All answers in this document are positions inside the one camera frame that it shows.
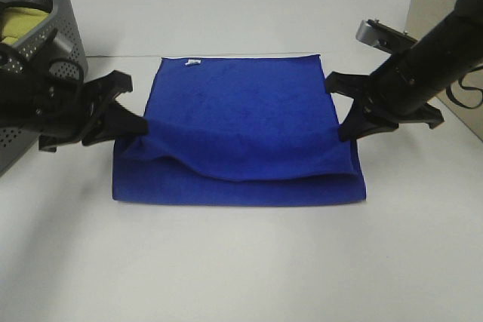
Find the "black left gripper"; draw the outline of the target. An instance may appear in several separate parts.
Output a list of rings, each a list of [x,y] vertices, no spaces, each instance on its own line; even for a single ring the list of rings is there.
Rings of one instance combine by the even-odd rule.
[[[53,74],[51,68],[57,63],[71,66],[75,74],[64,78]],[[92,146],[148,134],[147,120],[115,101],[120,94],[133,90],[130,75],[114,70],[85,83],[82,66],[67,58],[44,64],[30,61],[26,69],[34,93],[32,114],[23,127],[38,133],[39,150],[55,152],[59,146],[80,141],[83,146]],[[94,110],[102,111],[95,112],[90,120]]]

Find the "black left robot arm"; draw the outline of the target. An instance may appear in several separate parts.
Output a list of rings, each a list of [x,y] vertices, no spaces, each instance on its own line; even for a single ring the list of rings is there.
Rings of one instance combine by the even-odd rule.
[[[147,120],[118,101],[131,92],[131,77],[120,71],[85,80],[82,66],[65,57],[27,59],[1,46],[1,126],[38,134],[38,147],[55,152],[148,133]]]

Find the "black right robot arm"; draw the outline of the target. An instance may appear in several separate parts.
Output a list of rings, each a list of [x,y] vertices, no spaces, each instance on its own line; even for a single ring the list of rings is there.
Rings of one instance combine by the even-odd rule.
[[[434,129],[444,118],[429,100],[481,69],[482,0],[456,0],[452,12],[419,40],[377,20],[362,21],[356,38],[389,58],[369,75],[332,72],[325,79],[328,93],[353,100],[338,129],[340,140],[393,132],[400,124]]]

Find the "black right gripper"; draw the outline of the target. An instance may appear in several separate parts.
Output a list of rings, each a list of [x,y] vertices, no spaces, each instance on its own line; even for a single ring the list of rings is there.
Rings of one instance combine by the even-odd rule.
[[[425,123],[434,129],[444,121],[441,111],[428,104],[437,90],[413,69],[409,55],[409,51],[393,54],[370,75],[332,72],[326,77],[329,94],[353,99],[338,129],[340,141],[393,132],[399,123]],[[364,99],[369,89],[374,103]]]

